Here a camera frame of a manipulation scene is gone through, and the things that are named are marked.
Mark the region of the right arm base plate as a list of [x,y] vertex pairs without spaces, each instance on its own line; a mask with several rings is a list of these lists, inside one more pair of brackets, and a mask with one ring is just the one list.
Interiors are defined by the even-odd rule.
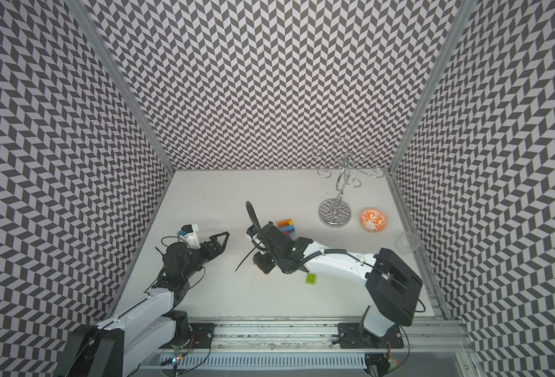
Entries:
[[405,345],[397,325],[389,328],[384,336],[375,336],[358,323],[339,323],[337,340],[333,345],[342,349],[402,349]]

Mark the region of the light blue lego plate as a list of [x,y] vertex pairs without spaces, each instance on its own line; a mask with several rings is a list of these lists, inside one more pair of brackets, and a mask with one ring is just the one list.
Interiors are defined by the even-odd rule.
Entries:
[[280,229],[280,231],[281,231],[282,233],[285,232],[285,231],[289,231],[290,234],[291,234],[291,233],[294,233],[295,228],[294,228],[294,226],[288,226],[288,228]]

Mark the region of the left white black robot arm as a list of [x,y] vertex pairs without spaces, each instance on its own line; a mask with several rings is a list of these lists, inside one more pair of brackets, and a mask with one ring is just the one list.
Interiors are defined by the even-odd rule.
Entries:
[[207,241],[178,241],[162,253],[163,267],[139,301],[95,325],[81,325],[69,334],[58,356],[55,376],[130,376],[162,346],[189,353],[209,346],[212,328],[191,328],[178,310],[191,289],[190,279],[226,249],[230,234]]

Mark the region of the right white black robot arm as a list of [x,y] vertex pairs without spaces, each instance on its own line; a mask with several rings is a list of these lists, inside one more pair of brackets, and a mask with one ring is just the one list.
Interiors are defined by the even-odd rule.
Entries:
[[273,223],[261,226],[251,202],[245,203],[252,225],[247,234],[258,248],[257,267],[268,274],[324,273],[364,287],[373,303],[363,315],[361,330],[383,338],[394,326],[409,327],[420,303],[423,281],[394,251],[359,254],[329,248],[307,237],[292,240]]

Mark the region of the silver metal jewelry stand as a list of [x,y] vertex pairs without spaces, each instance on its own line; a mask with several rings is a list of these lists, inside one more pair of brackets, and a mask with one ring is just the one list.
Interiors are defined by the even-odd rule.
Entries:
[[362,186],[359,178],[353,178],[354,171],[372,178],[382,178],[385,170],[382,167],[358,167],[359,163],[370,158],[373,149],[353,149],[351,143],[343,137],[336,138],[328,146],[317,146],[313,149],[312,156],[316,162],[316,173],[320,178],[332,177],[332,168],[329,163],[335,163],[338,171],[335,183],[336,196],[325,199],[318,209],[321,222],[330,228],[343,228],[351,221],[351,206],[343,200],[346,188],[358,189]]

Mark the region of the orange lego brick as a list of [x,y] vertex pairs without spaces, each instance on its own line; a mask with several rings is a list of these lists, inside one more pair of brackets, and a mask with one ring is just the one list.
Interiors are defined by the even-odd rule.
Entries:
[[285,219],[285,220],[281,220],[277,223],[277,226],[279,227],[280,225],[288,225],[288,226],[292,226],[293,225],[293,221],[291,219]]

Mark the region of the lime green lego brick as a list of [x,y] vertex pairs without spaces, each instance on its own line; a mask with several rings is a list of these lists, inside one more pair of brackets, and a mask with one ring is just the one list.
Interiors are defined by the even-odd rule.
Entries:
[[306,276],[306,284],[315,285],[316,276],[314,274],[308,273]]

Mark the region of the aluminium front rail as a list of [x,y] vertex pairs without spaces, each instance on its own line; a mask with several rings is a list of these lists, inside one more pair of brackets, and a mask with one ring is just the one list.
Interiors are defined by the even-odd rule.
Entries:
[[[342,349],[332,342],[339,323],[358,323],[359,318],[264,318],[241,320],[194,319],[192,323],[216,325],[210,348],[215,352],[376,352],[386,349]],[[458,320],[421,317],[401,330],[405,343],[395,352],[472,352],[475,347]]]

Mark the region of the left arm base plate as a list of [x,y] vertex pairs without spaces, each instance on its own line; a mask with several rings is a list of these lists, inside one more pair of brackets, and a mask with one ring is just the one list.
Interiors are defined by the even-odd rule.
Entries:
[[214,339],[216,325],[213,323],[192,323],[176,328],[172,338],[161,348],[164,350],[209,349]]

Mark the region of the clear glass cup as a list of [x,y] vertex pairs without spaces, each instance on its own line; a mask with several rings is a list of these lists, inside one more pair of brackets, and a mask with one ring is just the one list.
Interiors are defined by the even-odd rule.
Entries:
[[395,239],[395,250],[400,255],[411,254],[420,246],[420,238],[414,232],[401,232]]

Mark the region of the orange patterned small plate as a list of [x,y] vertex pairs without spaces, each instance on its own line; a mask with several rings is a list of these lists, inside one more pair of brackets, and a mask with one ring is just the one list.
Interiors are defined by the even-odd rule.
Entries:
[[367,232],[378,233],[387,229],[386,215],[375,208],[364,209],[359,215],[359,221]]

